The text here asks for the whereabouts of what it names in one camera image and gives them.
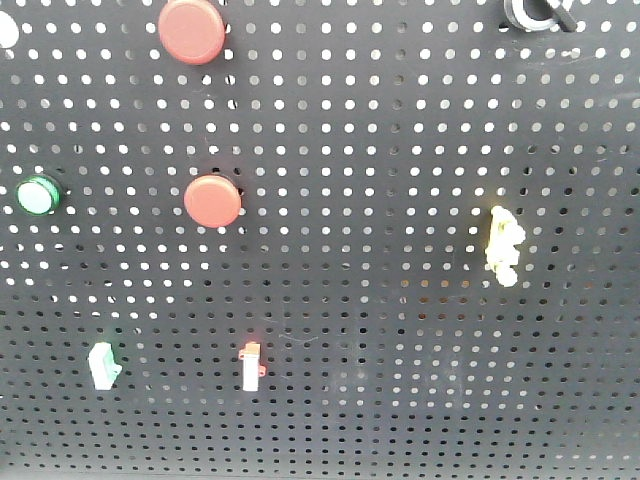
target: red push button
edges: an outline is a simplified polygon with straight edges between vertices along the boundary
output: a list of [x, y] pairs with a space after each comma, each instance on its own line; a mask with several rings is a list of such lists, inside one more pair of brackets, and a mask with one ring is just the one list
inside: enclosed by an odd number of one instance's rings
[[218, 56], [224, 44], [224, 22], [207, 0], [170, 0], [158, 20], [160, 41], [173, 57], [202, 65]]
[[238, 218], [242, 202], [238, 189], [230, 180], [219, 175], [205, 175], [187, 187], [184, 205], [197, 223], [218, 228]]

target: button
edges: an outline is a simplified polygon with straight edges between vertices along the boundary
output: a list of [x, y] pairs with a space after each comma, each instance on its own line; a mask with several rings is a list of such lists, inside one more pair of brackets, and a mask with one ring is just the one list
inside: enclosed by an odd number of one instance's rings
[[238, 189], [230, 180], [220, 175], [205, 175], [187, 187], [184, 205], [197, 223], [218, 228], [238, 218], [242, 202]]
[[207, 0], [171, 0], [160, 12], [158, 31], [167, 52], [191, 65], [216, 58], [225, 38], [222, 17]]
[[18, 205], [31, 215], [46, 215], [60, 206], [62, 187], [47, 175], [31, 175], [16, 187]]

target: small white component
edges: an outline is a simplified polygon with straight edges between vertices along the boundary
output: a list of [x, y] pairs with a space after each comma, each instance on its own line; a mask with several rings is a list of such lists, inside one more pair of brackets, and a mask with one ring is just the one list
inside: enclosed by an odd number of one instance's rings
[[8, 13], [0, 11], [0, 48], [13, 48], [19, 38], [18, 24]]
[[[552, 9], [562, 7], [564, 11], [569, 11], [574, 0], [545, 0]], [[525, 0], [504, 0], [504, 10], [509, 21], [516, 27], [530, 32], [541, 32], [549, 30], [558, 24], [555, 16], [543, 20], [533, 18], [527, 12]]]
[[489, 245], [484, 253], [487, 263], [496, 274], [498, 283], [503, 287], [513, 287], [518, 281], [518, 274], [511, 268], [518, 265], [520, 252], [515, 245], [520, 245], [527, 234], [513, 214], [506, 208], [496, 205], [491, 209], [493, 219], [489, 233]]
[[122, 372], [122, 366], [117, 365], [113, 358], [111, 344], [96, 343], [89, 353], [89, 368], [96, 390], [111, 390], [116, 378]]
[[242, 360], [242, 390], [257, 392], [259, 378], [267, 373], [267, 369], [260, 365], [260, 344], [247, 343], [238, 358]]

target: black perforated panel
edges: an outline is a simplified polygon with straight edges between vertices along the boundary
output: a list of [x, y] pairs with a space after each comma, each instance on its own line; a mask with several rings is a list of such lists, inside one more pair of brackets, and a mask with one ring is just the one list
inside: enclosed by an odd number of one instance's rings
[[[638, 0], [576, 1], [575, 34], [498, 0], [225, 0], [201, 67], [164, 3], [0, 2], [1, 471], [636, 478]], [[69, 195], [28, 217], [43, 170]], [[217, 231], [182, 204], [211, 171], [243, 191]], [[528, 233], [511, 289], [496, 204]]]

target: white terminal block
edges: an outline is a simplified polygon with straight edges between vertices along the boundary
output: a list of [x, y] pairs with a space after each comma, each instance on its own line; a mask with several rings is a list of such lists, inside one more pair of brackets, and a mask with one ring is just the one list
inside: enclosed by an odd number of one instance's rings
[[242, 390], [257, 392], [260, 377], [267, 374], [266, 367], [260, 365], [260, 344], [247, 343], [238, 358], [242, 360]]
[[489, 268], [496, 274], [498, 283], [503, 287], [513, 287], [518, 281], [518, 274], [512, 268], [518, 265], [520, 252], [515, 245], [520, 245], [527, 234], [513, 214], [499, 205], [491, 209], [493, 219], [489, 233], [489, 245], [484, 251]]
[[122, 366], [113, 358], [111, 344], [96, 343], [89, 353], [89, 368], [96, 390], [111, 390], [114, 382], [122, 372]]

